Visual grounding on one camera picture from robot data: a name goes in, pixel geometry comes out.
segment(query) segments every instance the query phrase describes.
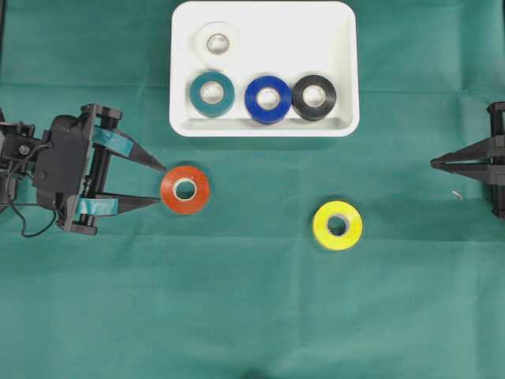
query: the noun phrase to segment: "black cable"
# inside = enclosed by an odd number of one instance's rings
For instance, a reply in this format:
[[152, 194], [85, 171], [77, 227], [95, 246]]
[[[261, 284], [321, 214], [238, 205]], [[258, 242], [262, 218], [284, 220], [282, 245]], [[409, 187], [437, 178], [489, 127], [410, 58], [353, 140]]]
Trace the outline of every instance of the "black cable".
[[24, 164], [28, 163], [28, 161], [35, 155], [36, 152], [38, 152], [39, 150], [42, 150], [43, 148], [49, 148], [51, 145], [52, 145], [51, 143], [47, 143], [47, 144], [40, 144], [38, 146], [35, 146], [33, 148], [33, 150], [30, 152], [30, 154], [28, 154], [26, 157], [24, 157], [16, 166], [14, 166], [13, 169], [7, 175], [6, 190], [7, 190], [7, 198], [9, 199], [9, 202], [8, 202], [7, 205], [9, 207], [11, 207], [13, 209], [14, 213], [16, 213], [16, 215], [21, 219], [21, 222], [23, 223], [23, 227], [21, 228], [21, 235], [23, 237], [25, 237], [25, 238], [37, 237], [37, 236], [41, 235], [43, 232], [47, 231], [47, 229], [49, 229], [50, 227], [52, 227], [54, 221], [56, 220], [56, 212], [52, 211], [53, 212], [53, 219], [51, 220], [51, 222], [44, 229], [42, 229], [41, 231], [38, 231], [38, 232], [36, 232], [36, 233], [34, 233], [32, 235], [27, 235], [25, 233], [26, 232], [26, 219], [19, 212], [19, 210], [16, 208], [16, 205], [13, 203], [13, 199], [9, 195], [9, 183], [10, 183], [11, 179], [13, 178], [14, 173], [17, 170], [19, 170], [21, 166], [23, 166]]

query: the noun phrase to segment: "teal tape roll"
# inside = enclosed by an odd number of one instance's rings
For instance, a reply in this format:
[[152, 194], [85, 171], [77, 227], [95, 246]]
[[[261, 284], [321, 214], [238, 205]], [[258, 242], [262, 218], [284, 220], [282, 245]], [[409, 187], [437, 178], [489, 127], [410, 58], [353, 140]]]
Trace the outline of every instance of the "teal tape roll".
[[133, 148], [133, 142], [128, 138], [98, 126], [93, 128], [93, 142], [101, 144], [122, 156], [129, 156]]
[[[217, 97], [215, 103], [206, 102], [202, 99], [202, 91], [206, 89], [206, 86], [215, 86], [216, 84], [218, 84], [217, 89], [219, 89], [220, 86], [223, 93], [220, 94], [221, 96]], [[201, 74], [191, 84], [189, 98], [196, 110], [202, 115], [209, 118], [216, 118], [225, 114], [230, 110], [232, 105], [234, 105], [235, 89], [227, 76], [216, 71], [209, 71]]]
[[118, 199], [87, 199], [82, 197], [77, 205], [77, 215], [114, 216], [118, 214]]

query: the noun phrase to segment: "white plastic tray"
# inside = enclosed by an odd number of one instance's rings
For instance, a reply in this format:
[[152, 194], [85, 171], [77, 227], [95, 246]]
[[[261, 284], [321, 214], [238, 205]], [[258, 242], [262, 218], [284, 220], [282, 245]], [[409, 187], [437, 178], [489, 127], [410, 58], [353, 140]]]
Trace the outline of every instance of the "white plastic tray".
[[[219, 69], [234, 83], [235, 103], [220, 118], [205, 118], [189, 101], [189, 86], [210, 69], [195, 48], [198, 31], [213, 21], [230, 24], [241, 46]], [[326, 77], [337, 103], [323, 120], [308, 122], [293, 108], [281, 122], [253, 121], [244, 105], [247, 85], [275, 75], [291, 88], [305, 75]], [[173, 14], [170, 125], [187, 137], [344, 137], [359, 123], [356, 19], [341, 2], [185, 2]]]

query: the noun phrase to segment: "electrical tape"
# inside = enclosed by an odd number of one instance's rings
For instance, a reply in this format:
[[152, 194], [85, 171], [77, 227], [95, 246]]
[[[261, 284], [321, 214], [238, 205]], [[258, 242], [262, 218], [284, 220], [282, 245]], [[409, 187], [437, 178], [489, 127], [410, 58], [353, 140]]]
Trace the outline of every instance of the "electrical tape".
[[[273, 109], [263, 109], [258, 104], [258, 93], [264, 88], [273, 88], [279, 94], [279, 103]], [[245, 107], [251, 118], [257, 122], [262, 124], [279, 122], [291, 108], [291, 89], [278, 77], [258, 77], [245, 90]]]
[[[309, 106], [303, 99], [304, 90], [314, 85], [324, 91], [324, 101], [318, 107]], [[333, 84], [319, 75], [308, 75], [300, 79], [293, 87], [293, 108], [305, 120], [318, 121], [325, 118], [334, 108], [337, 92]]]
[[[223, 89], [223, 97], [217, 103], [207, 103], [201, 96], [201, 90], [207, 83], [215, 82]], [[189, 89], [189, 98], [196, 110], [209, 118], [222, 116], [234, 105], [235, 89], [231, 80], [217, 71], [208, 71], [198, 76]]]
[[[328, 227], [332, 217], [339, 217], [346, 223], [342, 235], [334, 235]], [[363, 220], [356, 208], [345, 201], [331, 201], [323, 205], [312, 221], [314, 237], [322, 247], [329, 250], [347, 250], [353, 247], [363, 233]]]
[[[216, 41], [218, 49], [212, 48]], [[228, 66], [240, 51], [240, 37], [235, 28], [226, 22], [216, 21], [204, 25], [195, 38], [196, 53], [207, 67], [222, 69]]]
[[[194, 194], [189, 199], [177, 195], [177, 187], [182, 182], [194, 185]], [[207, 176], [193, 166], [175, 167], [166, 174], [161, 183], [161, 198], [165, 205], [179, 215], [192, 215], [201, 211], [211, 196]]]

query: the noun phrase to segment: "green cloth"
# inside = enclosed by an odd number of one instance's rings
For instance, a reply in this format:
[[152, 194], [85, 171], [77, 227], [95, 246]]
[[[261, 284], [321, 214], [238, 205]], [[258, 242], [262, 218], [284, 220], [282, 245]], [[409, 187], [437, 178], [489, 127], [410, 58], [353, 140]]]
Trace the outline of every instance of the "green cloth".
[[[168, 124], [170, 0], [8, 0], [0, 106], [34, 122], [101, 103], [168, 167], [201, 167], [197, 216], [163, 204], [94, 238], [0, 215], [0, 372], [13, 378], [503, 378], [505, 223], [429, 160], [489, 136], [504, 100], [501, 0], [348, 1], [361, 123], [345, 138], [187, 138]], [[112, 159], [108, 192], [156, 196]], [[464, 196], [458, 201], [452, 190]], [[20, 200], [33, 201], [25, 183]], [[321, 249], [325, 201], [363, 215]], [[28, 229], [51, 219], [24, 208]]]

